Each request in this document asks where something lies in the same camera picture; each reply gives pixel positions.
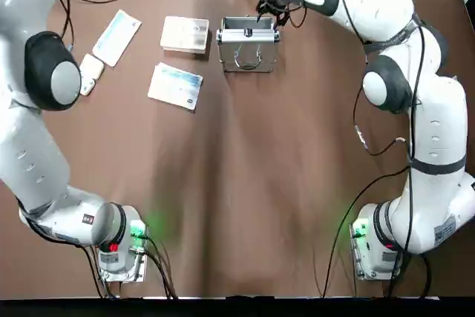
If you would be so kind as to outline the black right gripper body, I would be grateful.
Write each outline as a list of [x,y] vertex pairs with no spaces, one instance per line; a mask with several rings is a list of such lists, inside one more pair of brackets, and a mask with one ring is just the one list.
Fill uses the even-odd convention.
[[265,13],[284,15],[289,13],[289,7],[282,0],[265,0]]

